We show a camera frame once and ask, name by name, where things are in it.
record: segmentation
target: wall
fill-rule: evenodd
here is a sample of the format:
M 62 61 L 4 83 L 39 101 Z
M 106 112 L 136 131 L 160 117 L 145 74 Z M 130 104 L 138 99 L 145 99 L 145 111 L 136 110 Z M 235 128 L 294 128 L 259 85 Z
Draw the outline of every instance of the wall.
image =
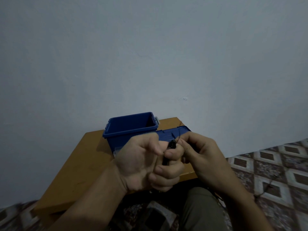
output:
M 177 116 L 225 156 L 308 137 L 307 0 L 0 0 L 0 207 L 85 132 Z

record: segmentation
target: pants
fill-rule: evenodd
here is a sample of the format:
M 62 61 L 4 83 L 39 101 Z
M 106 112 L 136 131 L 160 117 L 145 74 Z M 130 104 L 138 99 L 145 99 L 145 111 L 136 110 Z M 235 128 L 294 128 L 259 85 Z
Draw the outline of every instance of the pants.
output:
M 179 231 L 227 231 L 224 216 L 216 198 L 202 187 L 188 191 L 180 218 Z

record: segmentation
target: forearm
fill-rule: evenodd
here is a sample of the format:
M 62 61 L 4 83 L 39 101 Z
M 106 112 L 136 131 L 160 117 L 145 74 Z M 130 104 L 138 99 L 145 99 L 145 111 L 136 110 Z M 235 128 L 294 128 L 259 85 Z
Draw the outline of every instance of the forearm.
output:
M 237 189 L 237 191 L 233 190 L 222 196 L 233 230 L 273 231 L 264 213 L 254 202 L 252 195 L 242 185 L 239 185 Z
M 49 231 L 104 229 L 126 192 L 116 166 L 110 162 L 90 189 L 49 228 Z

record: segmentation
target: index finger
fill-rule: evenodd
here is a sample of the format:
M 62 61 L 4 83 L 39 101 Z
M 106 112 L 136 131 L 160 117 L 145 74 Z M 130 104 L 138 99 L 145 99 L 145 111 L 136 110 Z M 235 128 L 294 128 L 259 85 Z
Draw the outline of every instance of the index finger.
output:
M 203 135 L 199 135 L 195 132 L 188 131 L 185 134 L 182 134 L 180 136 L 181 139 L 185 140 L 185 142 L 189 144 L 194 144 L 199 150 L 201 150 L 203 147 L 207 147 L 208 144 L 213 141 L 211 138 L 205 137 Z

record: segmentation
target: black object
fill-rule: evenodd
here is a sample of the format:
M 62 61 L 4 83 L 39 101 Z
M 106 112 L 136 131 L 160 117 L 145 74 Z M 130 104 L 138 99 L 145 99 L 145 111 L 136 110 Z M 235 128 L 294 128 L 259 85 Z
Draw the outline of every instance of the black object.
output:
M 167 150 L 168 149 L 175 149 L 176 148 L 176 141 L 175 140 L 171 140 L 168 144 Z M 163 165 L 168 165 L 169 164 L 169 159 L 167 159 L 166 157 L 164 157 L 163 159 Z

